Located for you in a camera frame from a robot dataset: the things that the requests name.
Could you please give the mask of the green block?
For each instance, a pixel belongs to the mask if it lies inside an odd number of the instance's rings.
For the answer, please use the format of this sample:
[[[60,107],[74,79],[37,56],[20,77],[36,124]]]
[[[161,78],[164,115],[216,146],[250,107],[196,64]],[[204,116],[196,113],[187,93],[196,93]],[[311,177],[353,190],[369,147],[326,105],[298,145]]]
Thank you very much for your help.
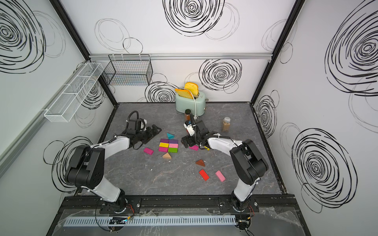
[[[170,152],[170,153],[177,153],[178,152],[178,148],[170,147],[170,148],[168,148],[168,152]]]

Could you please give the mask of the red block front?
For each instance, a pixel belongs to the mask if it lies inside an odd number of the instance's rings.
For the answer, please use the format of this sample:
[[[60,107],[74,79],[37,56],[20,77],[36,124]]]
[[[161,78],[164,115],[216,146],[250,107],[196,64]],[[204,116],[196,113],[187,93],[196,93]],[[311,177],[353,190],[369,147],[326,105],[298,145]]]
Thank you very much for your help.
[[[200,170],[199,171],[199,174],[201,175],[201,177],[205,180],[205,181],[207,181],[208,179],[209,179],[209,176],[208,176],[208,174],[206,173],[206,171],[205,170]]]

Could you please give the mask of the tan wooden triangle block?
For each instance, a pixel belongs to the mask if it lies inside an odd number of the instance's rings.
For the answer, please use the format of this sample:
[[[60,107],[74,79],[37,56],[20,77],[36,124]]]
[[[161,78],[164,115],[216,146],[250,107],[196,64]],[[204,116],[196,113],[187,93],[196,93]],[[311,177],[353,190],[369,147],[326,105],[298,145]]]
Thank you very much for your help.
[[[171,155],[168,152],[166,154],[164,154],[162,156],[162,158],[164,158],[164,159],[172,159]]]

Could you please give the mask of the front toast slice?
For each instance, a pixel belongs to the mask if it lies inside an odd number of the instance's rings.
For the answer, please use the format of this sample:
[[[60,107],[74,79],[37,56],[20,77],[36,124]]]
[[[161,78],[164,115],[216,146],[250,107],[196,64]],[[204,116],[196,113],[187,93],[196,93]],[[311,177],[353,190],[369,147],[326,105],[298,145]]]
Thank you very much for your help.
[[[188,99],[195,99],[195,96],[193,95],[193,93],[188,89],[176,88],[175,91],[180,97],[188,98]]]

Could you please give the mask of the rear toast slice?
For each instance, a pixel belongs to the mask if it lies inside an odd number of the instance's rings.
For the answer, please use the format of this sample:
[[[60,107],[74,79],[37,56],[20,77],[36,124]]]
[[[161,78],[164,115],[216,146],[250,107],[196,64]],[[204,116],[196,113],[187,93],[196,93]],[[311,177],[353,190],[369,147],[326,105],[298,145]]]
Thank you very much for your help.
[[[198,85],[192,82],[187,82],[184,86],[185,89],[188,89],[193,96],[198,96],[199,95],[199,88]]]

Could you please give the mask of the glass jar tan spice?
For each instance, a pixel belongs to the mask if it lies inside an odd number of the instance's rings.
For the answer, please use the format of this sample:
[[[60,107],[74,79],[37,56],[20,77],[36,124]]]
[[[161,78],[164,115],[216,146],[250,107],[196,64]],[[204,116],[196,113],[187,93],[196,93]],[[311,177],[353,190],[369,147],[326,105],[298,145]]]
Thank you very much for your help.
[[[223,121],[222,121],[222,132],[229,132],[230,122],[231,122],[231,118],[230,117],[225,117],[223,119]]]

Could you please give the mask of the toast slice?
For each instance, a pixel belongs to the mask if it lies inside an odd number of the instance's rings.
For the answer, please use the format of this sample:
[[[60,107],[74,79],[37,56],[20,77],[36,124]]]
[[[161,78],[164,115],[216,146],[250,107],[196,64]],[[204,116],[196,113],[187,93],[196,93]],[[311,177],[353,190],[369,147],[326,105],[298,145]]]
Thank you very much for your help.
[[[193,93],[188,89],[176,88],[175,91],[180,97],[188,98],[188,99],[195,99],[195,96],[193,95]]]
[[[187,82],[184,86],[185,89],[188,89],[193,96],[198,96],[199,95],[199,88],[198,85],[192,82]]]

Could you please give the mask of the violet purple block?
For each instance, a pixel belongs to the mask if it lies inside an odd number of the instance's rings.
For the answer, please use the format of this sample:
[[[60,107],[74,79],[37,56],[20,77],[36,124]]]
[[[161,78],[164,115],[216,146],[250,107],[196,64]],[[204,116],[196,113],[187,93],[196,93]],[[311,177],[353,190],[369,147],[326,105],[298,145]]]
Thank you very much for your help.
[[[171,140],[169,140],[169,143],[170,143],[170,144],[178,144],[179,141],[178,141],[178,140],[171,139]]]

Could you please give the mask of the magenta block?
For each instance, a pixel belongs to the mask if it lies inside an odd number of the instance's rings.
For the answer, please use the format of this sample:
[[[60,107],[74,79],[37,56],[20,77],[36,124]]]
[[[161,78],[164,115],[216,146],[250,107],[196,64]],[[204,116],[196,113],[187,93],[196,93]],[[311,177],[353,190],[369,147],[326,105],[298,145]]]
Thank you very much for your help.
[[[168,152],[168,149],[169,148],[159,147],[158,151],[160,151],[160,152]]]
[[[199,150],[199,146],[197,146],[197,145],[191,146],[189,148],[192,149],[192,150]]]
[[[150,148],[145,148],[144,150],[143,150],[146,154],[148,154],[148,155],[153,155],[153,153],[154,153],[154,151],[152,150],[152,149],[150,149]]]

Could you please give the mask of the mint green toaster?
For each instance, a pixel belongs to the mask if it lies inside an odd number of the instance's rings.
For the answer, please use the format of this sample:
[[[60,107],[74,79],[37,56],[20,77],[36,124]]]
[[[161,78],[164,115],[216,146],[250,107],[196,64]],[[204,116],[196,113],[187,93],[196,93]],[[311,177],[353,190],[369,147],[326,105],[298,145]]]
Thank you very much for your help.
[[[205,113],[206,108],[206,95],[200,92],[196,99],[188,99],[180,97],[175,94],[176,110],[181,113],[185,113],[186,109],[190,109],[193,115],[202,116]]]

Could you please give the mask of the teal triangle block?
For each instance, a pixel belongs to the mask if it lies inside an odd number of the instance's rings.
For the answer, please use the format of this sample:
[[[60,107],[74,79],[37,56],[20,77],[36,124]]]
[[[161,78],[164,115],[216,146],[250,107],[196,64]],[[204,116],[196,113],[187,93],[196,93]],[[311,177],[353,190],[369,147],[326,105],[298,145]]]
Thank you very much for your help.
[[[173,134],[170,134],[170,133],[167,133],[167,137],[168,137],[168,139],[174,139],[175,138],[175,136]]]

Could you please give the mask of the brown spice bottle black cap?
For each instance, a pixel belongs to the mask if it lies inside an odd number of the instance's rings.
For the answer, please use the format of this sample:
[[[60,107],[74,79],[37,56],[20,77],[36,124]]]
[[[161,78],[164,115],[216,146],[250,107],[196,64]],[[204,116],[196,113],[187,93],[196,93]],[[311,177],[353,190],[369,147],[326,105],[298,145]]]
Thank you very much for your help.
[[[190,109],[186,109],[185,110],[186,121],[190,121],[191,120],[191,115],[192,115],[192,111]]]

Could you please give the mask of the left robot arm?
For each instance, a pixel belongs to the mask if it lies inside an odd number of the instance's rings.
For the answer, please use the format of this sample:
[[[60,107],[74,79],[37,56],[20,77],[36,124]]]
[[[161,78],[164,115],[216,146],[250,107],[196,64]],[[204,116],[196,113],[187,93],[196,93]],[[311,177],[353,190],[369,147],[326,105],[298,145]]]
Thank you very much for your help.
[[[64,180],[99,196],[115,213],[124,212],[129,208],[125,192],[104,176],[105,160],[120,151],[134,148],[137,143],[148,143],[161,131],[156,125],[148,126],[147,121],[139,117],[138,111],[132,111],[120,134],[108,141],[91,146],[80,145],[75,149]]]

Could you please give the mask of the black mounting rail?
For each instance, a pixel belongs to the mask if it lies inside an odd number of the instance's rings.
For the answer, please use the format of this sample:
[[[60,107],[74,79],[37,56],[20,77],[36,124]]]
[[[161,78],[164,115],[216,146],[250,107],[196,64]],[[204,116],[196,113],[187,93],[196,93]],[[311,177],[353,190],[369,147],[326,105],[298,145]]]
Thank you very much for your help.
[[[66,209],[99,209],[108,214],[137,214],[145,209],[209,208],[221,213],[259,212],[261,207],[287,207],[297,205],[294,195],[252,195],[238,203],[231,195],[129,195],[115,203],[100,197],[85,195],[66,197],[59,212]]]

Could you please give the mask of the brown triangle block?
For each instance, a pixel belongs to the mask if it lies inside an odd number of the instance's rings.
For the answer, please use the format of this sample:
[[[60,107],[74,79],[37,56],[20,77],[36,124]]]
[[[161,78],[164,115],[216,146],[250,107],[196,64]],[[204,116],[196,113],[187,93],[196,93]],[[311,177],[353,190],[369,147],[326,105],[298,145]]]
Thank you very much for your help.
[[[200,159],[199,161],[197,161],[196,164],[199,165],[199,166],[202,166],[202,167],[206,166],[205,163],[204,163],[204,161],[202,159]]]

